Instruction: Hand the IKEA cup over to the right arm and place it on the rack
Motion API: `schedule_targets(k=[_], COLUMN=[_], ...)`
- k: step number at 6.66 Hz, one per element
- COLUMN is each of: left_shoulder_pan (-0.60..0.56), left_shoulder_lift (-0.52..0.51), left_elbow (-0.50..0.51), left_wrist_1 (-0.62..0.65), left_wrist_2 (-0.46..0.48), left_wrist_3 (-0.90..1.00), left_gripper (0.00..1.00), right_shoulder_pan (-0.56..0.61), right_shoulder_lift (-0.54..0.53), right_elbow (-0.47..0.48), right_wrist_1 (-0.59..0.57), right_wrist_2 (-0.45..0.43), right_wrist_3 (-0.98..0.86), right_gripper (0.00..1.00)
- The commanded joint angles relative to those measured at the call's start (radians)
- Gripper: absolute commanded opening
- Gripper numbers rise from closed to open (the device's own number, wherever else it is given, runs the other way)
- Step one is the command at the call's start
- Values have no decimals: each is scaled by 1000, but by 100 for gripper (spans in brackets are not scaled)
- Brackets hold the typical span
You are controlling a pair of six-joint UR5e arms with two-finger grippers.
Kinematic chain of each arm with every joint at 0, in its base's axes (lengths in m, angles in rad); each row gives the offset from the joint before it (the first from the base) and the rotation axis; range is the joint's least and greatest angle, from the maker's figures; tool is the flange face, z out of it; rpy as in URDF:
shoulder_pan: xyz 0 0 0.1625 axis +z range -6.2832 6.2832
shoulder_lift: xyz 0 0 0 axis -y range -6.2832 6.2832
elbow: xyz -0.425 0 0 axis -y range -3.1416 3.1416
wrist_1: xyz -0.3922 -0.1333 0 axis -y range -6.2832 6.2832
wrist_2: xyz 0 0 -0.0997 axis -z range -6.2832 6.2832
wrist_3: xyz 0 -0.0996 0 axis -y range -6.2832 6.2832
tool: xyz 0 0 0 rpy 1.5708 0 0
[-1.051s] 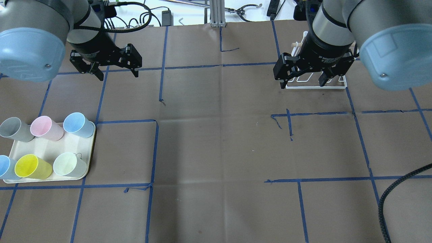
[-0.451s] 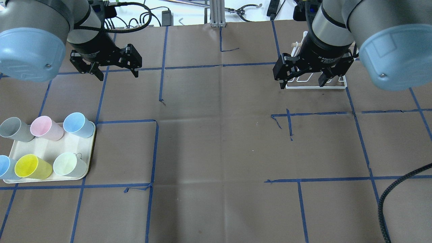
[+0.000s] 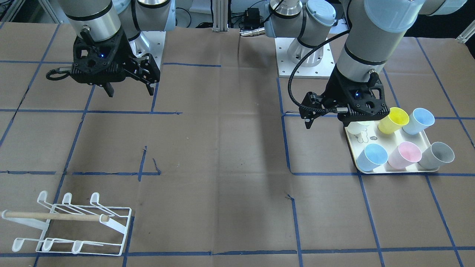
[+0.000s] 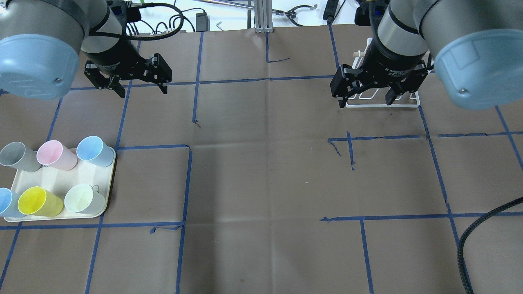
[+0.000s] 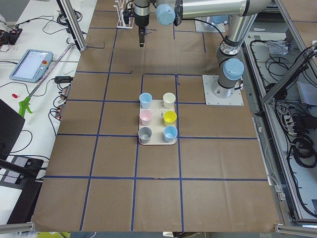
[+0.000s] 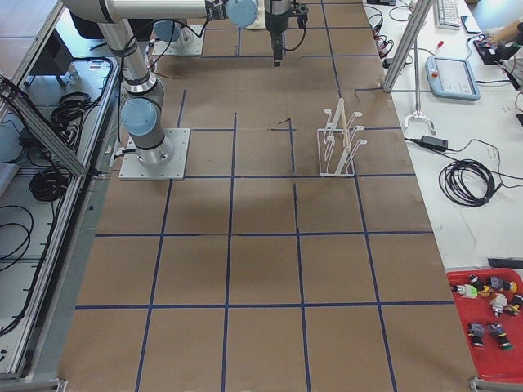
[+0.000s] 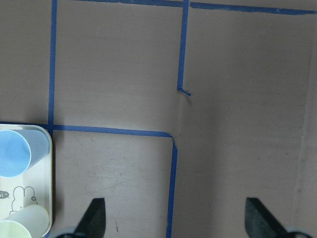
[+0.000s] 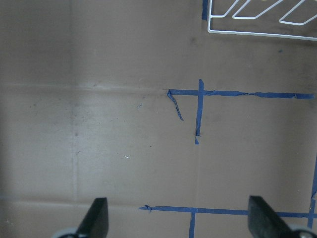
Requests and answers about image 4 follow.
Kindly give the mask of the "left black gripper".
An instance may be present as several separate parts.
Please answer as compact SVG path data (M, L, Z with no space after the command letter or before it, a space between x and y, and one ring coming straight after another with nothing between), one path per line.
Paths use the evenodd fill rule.
M86 56L84 74L98 89L109 89L125 99L126 90L120 82L138 79L154 83L162 94L168 94L172 69L159 53L144 58L131 41L118 41L104 52L86 53Z

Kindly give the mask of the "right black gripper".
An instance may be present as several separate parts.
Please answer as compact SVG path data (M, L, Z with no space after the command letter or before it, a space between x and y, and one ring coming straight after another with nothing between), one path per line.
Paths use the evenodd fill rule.
M330 82L339 108L347 105L349 97L368 89L389 88L385 104L391 106L404 93L417 91L429 74L423 55L404 56L392 52L378 39L372 39L359 67L342 64Z

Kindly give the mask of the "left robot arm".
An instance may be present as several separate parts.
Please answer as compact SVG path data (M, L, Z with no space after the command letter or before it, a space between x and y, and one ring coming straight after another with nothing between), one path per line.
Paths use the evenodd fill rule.
M133 41L161 40L175 35L141 37L126 33L141 19L140 9L167 6L126 0L6 0L1 15L1 89L25 98L56 99L71 89L87 57L84 75L97 89L125 98L121 81L141 80L168 93L172 69L156 53L140 56Z

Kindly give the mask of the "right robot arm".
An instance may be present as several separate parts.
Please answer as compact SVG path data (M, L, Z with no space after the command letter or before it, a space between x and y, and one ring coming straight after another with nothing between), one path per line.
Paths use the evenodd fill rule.
M431 67L451 101L488 109L522 98L521 0L361 0L357 25L373 37L360 67L340 65L329 86L344 108L368 89L385 103L417 91Z

